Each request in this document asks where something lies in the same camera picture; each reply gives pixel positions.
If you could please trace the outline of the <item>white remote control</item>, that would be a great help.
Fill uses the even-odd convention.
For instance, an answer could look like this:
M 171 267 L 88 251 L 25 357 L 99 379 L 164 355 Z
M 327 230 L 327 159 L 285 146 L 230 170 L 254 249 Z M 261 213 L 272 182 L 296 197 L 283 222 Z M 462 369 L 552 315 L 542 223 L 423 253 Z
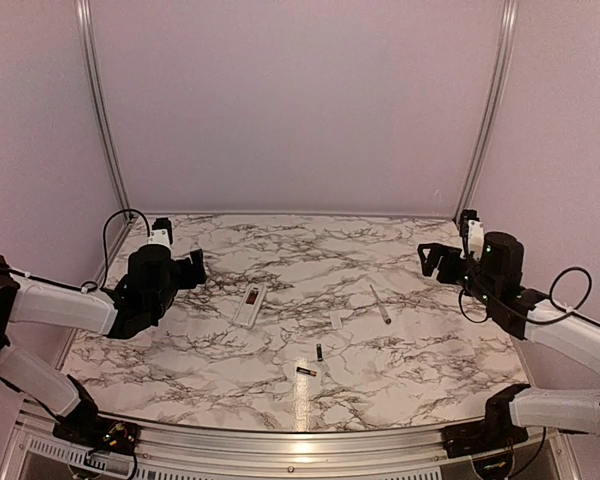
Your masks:
M 266 292 L 267 287 L 264 284 L 250 284 L 241 299 L 232 319 L 232 324 L 241 328 L 251 329 L 256 322 Z

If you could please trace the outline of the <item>white battery cover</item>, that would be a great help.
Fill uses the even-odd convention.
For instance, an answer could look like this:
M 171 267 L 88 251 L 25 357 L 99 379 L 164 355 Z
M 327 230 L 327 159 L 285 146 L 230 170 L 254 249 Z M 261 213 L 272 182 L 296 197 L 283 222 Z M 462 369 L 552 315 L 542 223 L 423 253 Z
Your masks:
M 343 328 L 343 321 L 339 313 L 331 312 L 329 318 L 334 330 L 340 330 Z

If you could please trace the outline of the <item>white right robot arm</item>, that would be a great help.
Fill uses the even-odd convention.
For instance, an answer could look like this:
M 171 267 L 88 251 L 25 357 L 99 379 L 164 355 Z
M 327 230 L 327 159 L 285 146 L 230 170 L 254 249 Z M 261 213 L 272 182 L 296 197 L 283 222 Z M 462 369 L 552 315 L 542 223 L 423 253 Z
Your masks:
M 467 235 L 461 247 L 425 243 L 417 253 L 425 276 L 483 305 L 531 376 L 491 396 L 483 418 L 449 431 L 449 443 L 495 448 L 527 427 L 600 437 L 600 322 L 523 286 L 524 247 L 507 233 Z

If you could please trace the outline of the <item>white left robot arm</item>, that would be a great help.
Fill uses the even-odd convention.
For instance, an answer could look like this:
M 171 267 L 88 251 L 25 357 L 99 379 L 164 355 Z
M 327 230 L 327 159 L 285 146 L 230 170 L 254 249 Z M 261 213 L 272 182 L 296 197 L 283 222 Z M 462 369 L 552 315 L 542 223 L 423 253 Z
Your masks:
M 165 246 L 145 245 L 129 256 L 114 288 L 94 291 L 18 272 L 0 255 L 0 379 L 66 422 L 82 443 L 99 444 L 107 430 L 95 400 L 78 381 L 10 340 L 11 331 L 36 325 L 128 340 L 158 326 L 178 292 L 205 281 L 201 250 L 175 259 Z

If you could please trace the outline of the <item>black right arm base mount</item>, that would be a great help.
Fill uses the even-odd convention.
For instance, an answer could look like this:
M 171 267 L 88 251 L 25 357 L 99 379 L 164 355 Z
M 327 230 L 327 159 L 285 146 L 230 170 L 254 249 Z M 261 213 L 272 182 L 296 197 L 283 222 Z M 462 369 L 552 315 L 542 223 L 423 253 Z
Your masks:
M 444 427 L 441 435 L 447 456 L 481 454 L 527 441 L 527 430 L 512 423 L 510 401 L 507 396 L 498 394 L 486 401 L 481 420 Z

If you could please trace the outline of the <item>aluminium front frame rail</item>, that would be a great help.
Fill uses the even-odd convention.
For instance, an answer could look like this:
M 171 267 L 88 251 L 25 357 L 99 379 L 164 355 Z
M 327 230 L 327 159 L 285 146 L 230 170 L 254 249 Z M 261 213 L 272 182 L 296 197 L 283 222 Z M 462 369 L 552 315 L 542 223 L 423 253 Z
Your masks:
M 134 456 L 90 452 L 53 436 L 53 420 L 25 400 L 0 479 L 477 479 L 505 469 L 514 479 L 578 479 L 571 444 L 531 428 L 526 441 L 451 457 L 436 426 L 282 433 L 138 420 Z

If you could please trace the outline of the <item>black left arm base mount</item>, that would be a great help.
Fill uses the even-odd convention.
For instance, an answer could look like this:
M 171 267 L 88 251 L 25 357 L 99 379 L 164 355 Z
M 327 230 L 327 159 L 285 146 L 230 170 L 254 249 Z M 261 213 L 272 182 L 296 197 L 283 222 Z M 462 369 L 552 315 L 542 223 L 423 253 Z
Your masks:
M 112 452 L 132 456 L 139 431 L 136 423 L 102 417 L 91 396 L 80 391 L 78 405 L 66 416 L 59 417 L 53 435 L 88 447 L 92 453 Z

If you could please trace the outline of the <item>aluminium frame corner post right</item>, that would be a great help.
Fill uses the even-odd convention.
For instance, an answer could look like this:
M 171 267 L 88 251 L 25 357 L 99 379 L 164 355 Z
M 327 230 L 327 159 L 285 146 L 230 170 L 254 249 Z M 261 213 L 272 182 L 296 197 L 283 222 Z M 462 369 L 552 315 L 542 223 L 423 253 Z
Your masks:
M 472 149 L 468 171 L 455 209 L 455 220 L 460 218 L 463 210 L 471 206 L 481 171 L 486 162 L 495 121 L 506 89 L 514 48 L 519 4 L 520 2 L 517 0 L 506 0 L 503 2 L 495 59 L 488 84 L 486 102 Z

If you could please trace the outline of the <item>aluminium frame corner post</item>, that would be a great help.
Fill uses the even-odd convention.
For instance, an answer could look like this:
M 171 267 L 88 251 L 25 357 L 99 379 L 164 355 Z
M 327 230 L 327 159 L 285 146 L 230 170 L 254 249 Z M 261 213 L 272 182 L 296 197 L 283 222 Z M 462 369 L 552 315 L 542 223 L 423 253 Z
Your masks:
M 468 171 L 455 209 L 455 220 L 460 218 L 463 210 L 471 206 L 481 171 L 486 162 L 495 121 L 506 89 L 514 48 L 519 4 L 520 2 L 517 0 L 506 0 L 503 2 L 495 59 L 488 84 L 486 102 L 472 149 Z
M 121 209 L 130 208 L 129 196 L 124 184 L 122 170 L 106 108 L 104 89 L 97 56 L 95 29 L 91 2 L 76 0 L 77 25 L 84 57 L 87 82 L 94 109 L 96 128 L 102 144 L 105 162 L 111 179 L 114 195 Z

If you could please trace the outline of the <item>aluminium frame corner post left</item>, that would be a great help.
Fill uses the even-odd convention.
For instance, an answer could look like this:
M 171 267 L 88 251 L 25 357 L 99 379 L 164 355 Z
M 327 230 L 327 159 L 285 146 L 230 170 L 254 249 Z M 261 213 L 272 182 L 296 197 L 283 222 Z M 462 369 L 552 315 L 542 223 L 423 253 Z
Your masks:
M 122 170 L 106 108 L 104 89 L 97 56 L 95 29 L 91 2 L 76 0 L 77 25 L 84 57 L 87 82 L 94 109 L 96 128 L 102 144 L 105 162 L 111 179 L 114 195 L 121 209 L 130 208 L 129 196 L 124 184 Z

